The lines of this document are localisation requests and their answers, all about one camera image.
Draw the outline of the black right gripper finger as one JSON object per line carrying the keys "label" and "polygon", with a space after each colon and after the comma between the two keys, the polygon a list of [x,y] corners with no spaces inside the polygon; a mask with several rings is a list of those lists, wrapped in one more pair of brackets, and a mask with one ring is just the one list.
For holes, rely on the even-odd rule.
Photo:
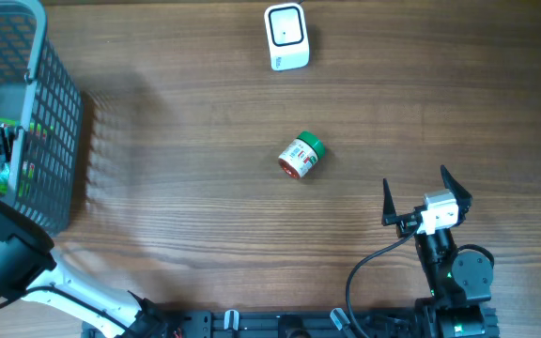
{"label": "black right gripper finger", "polygon": [[441,178],[444,187],[448,189],[455,197],[457,202],[470,202],[471,194],[458,183],[451,173],[447,170],[445,165],[441,166]]}
{"label": "black right gripper finger", "polygon": [[382,218],[393,219],[396,217],[396,211],[395,211],[394,200],[391,194],[389,183],[386,178],[382,180],[382,185],[383,185]]}

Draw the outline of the green candy bag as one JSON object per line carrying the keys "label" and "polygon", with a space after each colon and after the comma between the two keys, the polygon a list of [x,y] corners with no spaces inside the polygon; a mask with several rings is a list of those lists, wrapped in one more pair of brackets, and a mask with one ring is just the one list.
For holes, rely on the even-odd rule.
{"label": "green candy bag", "polygon": [[[0,160],[0,196],[4,196],[8,193],[8,189],[11,187],[9,183],[10,175],[11,175],[11,150],[13,148],[13,138],[12,134],[13,131],[11,130],[11,127],[16,127],[15,125],[9,125],[3,122],[9,122],[11,120],[5,120],[0,119],[0,131],[3,132],[3,135],[6,136],[9,140],[4,142],[4,150],[7,152],[4,155],[9,155],[8,160]],[[35,123],[30,123],[29,133],[35,134],[38,138],[41,138],[43,142],[47,141],[47,137],[49,134],[49,131],[45,129],[44,127],[41,127],[40,124],[37,124],[35,127]],[[26,176],[27,179],[32,179],[35,175],[36,169],[35,164],[30,163],[28,161],[24,161],[22,165],[22,175]]]}

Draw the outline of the green lid jar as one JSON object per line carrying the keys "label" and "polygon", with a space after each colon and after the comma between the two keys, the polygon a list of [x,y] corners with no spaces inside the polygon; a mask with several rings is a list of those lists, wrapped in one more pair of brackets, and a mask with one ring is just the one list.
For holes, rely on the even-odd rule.
{"label": "green lid jar", "polygon": [[301,132],[279,155],[278,163],[291,177],[304,177],[326,154],[318,137],[309,131]]}

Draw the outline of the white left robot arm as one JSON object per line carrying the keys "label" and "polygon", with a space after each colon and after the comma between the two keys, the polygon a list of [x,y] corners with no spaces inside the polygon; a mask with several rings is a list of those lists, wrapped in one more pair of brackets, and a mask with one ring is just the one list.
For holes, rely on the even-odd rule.
{"label": "white left robot arm", "polygon": [[150,300],[71,266],[41,227],[0,200],[0,309],[17,300],[52,306],[106,337],[168,337],[176,329]]}

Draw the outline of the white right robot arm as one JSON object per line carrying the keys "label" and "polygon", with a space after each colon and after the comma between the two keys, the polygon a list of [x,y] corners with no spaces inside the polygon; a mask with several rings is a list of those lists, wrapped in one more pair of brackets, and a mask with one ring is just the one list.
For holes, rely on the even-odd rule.
{"label": "white right robot arm", "polygon": [[428,192],[410,213],[398,214],[387,181],[383,182],[384,225],[400,238],[412,238],[431,292],[415,301],[417,330],[422,337],[498,337],[492,298],[495,258],[476,244],[456,245],[452,229],[466,220],[472,195],[441,167],[444,189]]}

